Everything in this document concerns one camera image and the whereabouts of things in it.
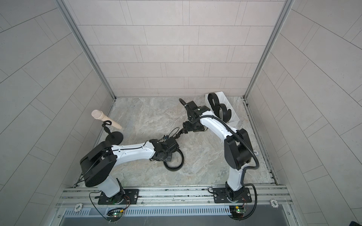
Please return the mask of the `long black belt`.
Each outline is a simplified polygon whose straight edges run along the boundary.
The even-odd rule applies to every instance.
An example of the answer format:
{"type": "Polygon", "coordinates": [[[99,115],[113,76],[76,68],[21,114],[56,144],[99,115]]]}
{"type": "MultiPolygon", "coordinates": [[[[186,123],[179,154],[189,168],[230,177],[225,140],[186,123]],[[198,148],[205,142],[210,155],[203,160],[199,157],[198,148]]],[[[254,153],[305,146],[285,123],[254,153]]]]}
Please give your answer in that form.
{"type": "Polygon", "coordinates": [[[215,107],[219,105],[219,98],[216,93],[209,93],[207,96],[207,100],[211,106],[212,110],[215,110],[215,107]]]}

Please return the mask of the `black belt with silver buckle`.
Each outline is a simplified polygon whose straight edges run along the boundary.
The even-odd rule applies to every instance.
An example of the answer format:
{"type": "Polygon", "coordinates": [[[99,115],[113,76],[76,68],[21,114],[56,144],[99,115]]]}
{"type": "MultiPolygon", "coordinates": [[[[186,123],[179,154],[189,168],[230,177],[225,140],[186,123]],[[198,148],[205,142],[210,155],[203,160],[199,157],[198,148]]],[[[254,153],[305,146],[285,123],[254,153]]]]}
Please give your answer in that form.
{"type": "Polygon", "coordinates": [[[232,117],[231,109],[228,109],[223,103],[215,107],[214,114],[224,122],[229,122],[232,117]]]}

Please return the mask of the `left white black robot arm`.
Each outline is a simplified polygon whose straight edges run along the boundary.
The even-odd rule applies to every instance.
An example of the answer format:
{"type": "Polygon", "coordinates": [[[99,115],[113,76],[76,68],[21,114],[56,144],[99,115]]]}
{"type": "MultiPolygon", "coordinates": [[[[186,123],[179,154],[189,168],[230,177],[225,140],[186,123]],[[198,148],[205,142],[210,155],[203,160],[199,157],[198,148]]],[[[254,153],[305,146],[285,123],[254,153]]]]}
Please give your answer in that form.
{"type": "Polygon", "coordinates": [[[108,198],[121,194],[121,183],[110,176],[110,172],[122,163],[142,159],[163,162],[169,171],[178,171],[184,164],[183,153],[174,137],[163,142],[151,139],[142,144],[128,146],[112,145],[109,141],[103,141],[80,161],[85,186],[97,187],[108,198]]]}

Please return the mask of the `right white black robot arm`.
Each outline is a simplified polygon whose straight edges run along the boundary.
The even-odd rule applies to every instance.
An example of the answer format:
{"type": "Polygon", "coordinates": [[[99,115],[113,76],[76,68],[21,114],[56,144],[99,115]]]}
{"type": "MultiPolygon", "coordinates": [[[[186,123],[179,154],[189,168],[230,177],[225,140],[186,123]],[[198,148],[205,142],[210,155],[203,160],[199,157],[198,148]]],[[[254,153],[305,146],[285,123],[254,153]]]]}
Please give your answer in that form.
{"type": "Polygon", "coordinates": [[[244,177],[249,169],[258,169],[260,164],[252,149],[246,130],[237,130],[217,117],[207,106],[197,106],[195,102],[179,102],[187,112],[188,120],[183,123],[183,133],[202,132],[205,128],[212,131],[224,142],[224,158],[230,167],[225,185],[225,193],[231,202],[236,202],[247,195],[244,177]]]}

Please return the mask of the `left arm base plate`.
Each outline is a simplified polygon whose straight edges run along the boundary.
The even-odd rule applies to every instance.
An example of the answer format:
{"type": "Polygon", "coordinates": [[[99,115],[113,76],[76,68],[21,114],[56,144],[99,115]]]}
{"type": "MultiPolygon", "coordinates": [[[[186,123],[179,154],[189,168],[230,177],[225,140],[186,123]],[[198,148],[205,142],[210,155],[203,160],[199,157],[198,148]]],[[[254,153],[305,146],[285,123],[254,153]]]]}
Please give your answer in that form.
{"type": "Polygon", "coordinates": [[[107,197],[104,192],[101,192],[101,195],[96,196],[95,199],[98,200],[98,205],[128,205],[136,204],[138,196],[138,189],[124,189],[111,198],[107,197]]]}

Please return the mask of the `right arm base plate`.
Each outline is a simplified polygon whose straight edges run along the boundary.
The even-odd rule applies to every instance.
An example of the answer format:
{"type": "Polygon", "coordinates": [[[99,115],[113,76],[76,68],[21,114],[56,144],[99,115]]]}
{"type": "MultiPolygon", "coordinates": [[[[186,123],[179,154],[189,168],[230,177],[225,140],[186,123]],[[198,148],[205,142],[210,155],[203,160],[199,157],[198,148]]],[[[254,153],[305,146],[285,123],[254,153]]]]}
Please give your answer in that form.
{"type": "Polygon", "coordinates": [[[231,188],[208,188],[208,192],[214,196],[215,203],[251,203],[252,197],[247,187],[242,187],[238,191],[231,188]]]}

